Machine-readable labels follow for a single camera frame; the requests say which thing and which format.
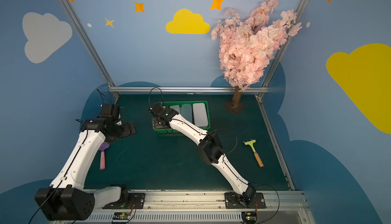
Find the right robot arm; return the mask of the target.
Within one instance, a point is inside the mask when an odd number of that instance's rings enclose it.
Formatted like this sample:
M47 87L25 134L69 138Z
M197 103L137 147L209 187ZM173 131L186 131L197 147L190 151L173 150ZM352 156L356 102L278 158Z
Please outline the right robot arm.
M217 132L208 132L186 120L174 109L167 109L155 103L149 111L161 126L169 127L190 138L197 146L202 160L215 167L230 183L239 205L249 207L256 194L256 189L234 168L223 150Z

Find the light blue pencil case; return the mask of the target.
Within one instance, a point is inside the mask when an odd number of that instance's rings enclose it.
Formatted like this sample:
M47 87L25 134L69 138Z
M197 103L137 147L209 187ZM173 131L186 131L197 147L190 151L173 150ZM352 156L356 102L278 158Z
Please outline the light blue pencil case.
M191 104L183 104L181 106L181 115L190 123L193 121L193 113L192 113L192 105Z

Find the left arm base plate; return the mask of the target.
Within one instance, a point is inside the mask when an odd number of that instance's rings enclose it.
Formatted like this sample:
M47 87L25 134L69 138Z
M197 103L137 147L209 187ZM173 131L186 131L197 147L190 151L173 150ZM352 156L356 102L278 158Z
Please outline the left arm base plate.
M118 201L103 206L103 209L143 209L145 197L145 193L123 193Z

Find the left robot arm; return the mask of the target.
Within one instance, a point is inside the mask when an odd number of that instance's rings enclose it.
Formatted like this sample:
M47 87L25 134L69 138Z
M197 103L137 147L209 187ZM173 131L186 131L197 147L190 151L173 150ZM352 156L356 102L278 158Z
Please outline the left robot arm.
M109 186L85 191L91 164L104 143L136 133L133 122L121 121L120 106L103 104L96 118L82 122L79 138L69 158L48 188L41 188L35 201L49 221L84 221L95 209L128 202L126 187Z

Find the white opaque pencil case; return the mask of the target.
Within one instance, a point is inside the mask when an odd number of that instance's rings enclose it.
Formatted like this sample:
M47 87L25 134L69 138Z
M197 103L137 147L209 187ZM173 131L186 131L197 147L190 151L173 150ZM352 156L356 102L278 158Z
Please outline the white opaque pencil case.
M195 103L192 105L193 120L197 127L208 127L208 116L206 105L204 103Z

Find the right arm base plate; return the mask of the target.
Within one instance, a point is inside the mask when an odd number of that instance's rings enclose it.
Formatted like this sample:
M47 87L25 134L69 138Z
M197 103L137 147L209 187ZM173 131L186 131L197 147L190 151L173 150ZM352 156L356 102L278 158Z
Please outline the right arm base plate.
M255 193L251 200L234 192L224 193L225 206L227 209L266 209L266 200L261 192Z

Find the frosted pencil case front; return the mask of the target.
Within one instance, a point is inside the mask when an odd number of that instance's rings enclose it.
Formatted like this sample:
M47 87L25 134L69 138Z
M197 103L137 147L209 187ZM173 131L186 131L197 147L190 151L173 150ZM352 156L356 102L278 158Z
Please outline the frosted pencil case front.
M179 106L179 105L170 106L170 109L173 109L173 110L175 110L177 113L180 113L180 106Z

